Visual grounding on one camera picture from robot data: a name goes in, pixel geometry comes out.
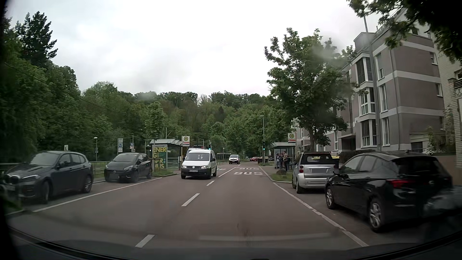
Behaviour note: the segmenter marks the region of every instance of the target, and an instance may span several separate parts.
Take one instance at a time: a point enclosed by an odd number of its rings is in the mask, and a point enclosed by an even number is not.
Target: rear window
[[[393,160],[399,174],[429,175],[448,174],[445,168],[434,157],[404,157]]]
[[[335,164],[335,162],[330,154],[304,154],[300,164]]]

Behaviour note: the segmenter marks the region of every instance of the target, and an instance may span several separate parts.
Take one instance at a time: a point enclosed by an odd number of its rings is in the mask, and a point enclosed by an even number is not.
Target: car tire
[[[326,189],[326,204],[327,208],[330,210],[333,210],[337,207],[337,204],[335,204],[334,200],[334,193],[332,192],[332,189],[328,186]]]
[[[139,177],[140,177],[140,174],[138,173],[138,170],[136,170],[134,175],[132,175],[132,177],[130,178],[130,182],[137,183]]]
[[[295,179],[296,184],[295,184],[295,189],[297,191],[297,194],[302,194],[304,192],[303,188],[298,185],[298,179]]]
[[[91,191],[91,187],[93,186],[93,179],[90,175],[85,176],[84,184],[82,189],[80,190],[82,193],[89,193]]]
[[[40,186],[40,203],[41,204],[48,204],[48,201],[50,199],[50,182],[49,181],[44,181],[42,183],[42,186]]]
[[[385,231],[386,219],[383,211],[382,203],[379,199],[373,198],[367,208],[367,219],[372,231],[380,233]]]

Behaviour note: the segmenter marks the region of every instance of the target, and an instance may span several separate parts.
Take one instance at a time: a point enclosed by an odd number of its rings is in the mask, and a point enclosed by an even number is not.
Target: grass
[[[278,181],[292,181],[292,176],[290,174],[279,175],[279,174],[273,173],[271,175],[271,178],[273,180],[278,180]]]

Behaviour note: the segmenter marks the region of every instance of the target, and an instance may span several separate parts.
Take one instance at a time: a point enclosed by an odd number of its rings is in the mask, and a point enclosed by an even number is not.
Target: pole
[[[367,30],[367,22],[366,22],[366,16],[363,17],[364,19],[364,27],[366,28],[366,33],[369,32]],[[379,106],[379,100],[378,100],[378,86],[377,86],[377,71],[376,71],[376,66],[375,66],[375,61],[374,61],[374,54],[372,53],[372,39],[369,41],[369,59],[371,61],[371,69],[372,69],[372,85],[374,89],[374,106],[375,106],[375,111],[376,111],[376,139],[377,139],[377,151],[382,151],[382,129],[381,127],[381,122],[380,122],[380,106]]]

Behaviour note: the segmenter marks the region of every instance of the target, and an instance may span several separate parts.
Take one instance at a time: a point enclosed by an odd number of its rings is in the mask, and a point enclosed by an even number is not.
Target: street lamp
[[[96,148],[95,148],[95,154],[96,154],[96,161],[98,161],[98,137],[93,137],[93,139],[96,140]]]
[[[265,162],[265,116],[260,115],[263,118],[263,162]]]

